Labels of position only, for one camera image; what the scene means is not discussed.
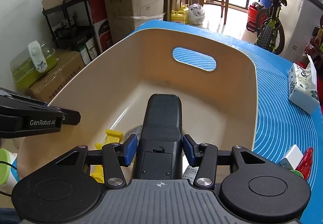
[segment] tub handle hole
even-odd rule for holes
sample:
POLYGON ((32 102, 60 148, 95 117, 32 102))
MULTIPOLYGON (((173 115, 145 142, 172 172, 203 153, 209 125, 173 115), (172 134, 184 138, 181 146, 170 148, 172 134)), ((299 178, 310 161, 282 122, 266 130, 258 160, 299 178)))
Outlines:
POLYGON ((216 68, 216 61, 213 57, 182 47, 176 47, 173 50, 173 57, 178 62, 191 65, 208 72, 211 72, 216 68))

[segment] blue mat with white lines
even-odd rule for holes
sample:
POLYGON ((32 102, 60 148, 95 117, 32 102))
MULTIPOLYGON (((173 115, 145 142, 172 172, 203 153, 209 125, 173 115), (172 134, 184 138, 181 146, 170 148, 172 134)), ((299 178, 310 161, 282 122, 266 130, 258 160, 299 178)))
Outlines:
MULTIPOLYGON (((273 162, 278 162, 293 144, 297 144, 303 153, 309 146, 314 148, 312 171, 308 179, 312 196, 301 222, 322 223, 323 173, 320 169, 323 117, 320 108, 310 116, 289 102, 287 70, 292 63, 253 44, 192 26, 153 20, 140 26, 137 31, 148 28, 203 36, 232 46, 251 58, 256 66, 258 79, 258 122, 254 151, 273 162)), ((214 70, 216 66, 212 57, 184 48, 176 48, 173 56, 179 61, 208 71, 214 70)))

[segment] black cable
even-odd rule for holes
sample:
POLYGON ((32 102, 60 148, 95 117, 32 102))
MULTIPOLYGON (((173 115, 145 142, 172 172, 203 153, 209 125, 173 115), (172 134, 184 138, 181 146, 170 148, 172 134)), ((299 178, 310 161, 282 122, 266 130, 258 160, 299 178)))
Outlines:
MULTIPOLYGON (((5 165, 10 166, 10 167, 12 167, 13 169, 17 170, 17 168, 16 168, 15 166, 13 166, 12 164, 10 164, 10 163, 8 163, 8 162, 0 161, 0 164, 5 164, 5 165)), ((11 194, 6 193, 6 192, 3 192, 3 191, 1 191, 1 190, 0 190, 0 194, 5 195, 5 196, 8 196, 8 197, 10 197, 10 196, 11 196, 11 194)))

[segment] plastic bag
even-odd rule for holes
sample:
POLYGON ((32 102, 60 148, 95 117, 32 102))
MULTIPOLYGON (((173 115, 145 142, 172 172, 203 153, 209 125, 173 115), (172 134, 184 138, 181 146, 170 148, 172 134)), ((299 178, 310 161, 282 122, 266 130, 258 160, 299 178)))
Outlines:
POLYGON ((201 25, 205 19, 205 10, 200 4, 188 6, 188 23, 192 25, 201 25))

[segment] tissue box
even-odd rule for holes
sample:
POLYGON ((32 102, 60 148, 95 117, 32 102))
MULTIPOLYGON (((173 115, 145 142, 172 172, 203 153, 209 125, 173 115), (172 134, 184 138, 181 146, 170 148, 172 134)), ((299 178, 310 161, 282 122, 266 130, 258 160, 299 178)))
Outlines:
POLYGON ((295 63, 288 71, 288 98, 308 114, 313 113, 319 106, 316 81, 313 83, 312 77, 310 68, 303 69, 295 63))

